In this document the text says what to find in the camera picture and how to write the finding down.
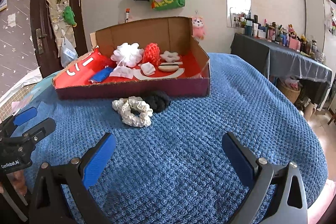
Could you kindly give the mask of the person's left hand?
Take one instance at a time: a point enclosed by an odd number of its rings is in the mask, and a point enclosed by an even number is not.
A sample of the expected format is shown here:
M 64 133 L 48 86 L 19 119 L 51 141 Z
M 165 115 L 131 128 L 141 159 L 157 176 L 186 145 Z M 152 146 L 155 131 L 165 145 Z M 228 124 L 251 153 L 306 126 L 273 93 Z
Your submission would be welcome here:
M 10 180 L 13 188 L 17 193 L 21 194 L 22 196 L 27 194 L 27 186 L 23 170 L 9 173 L 6 176 Z

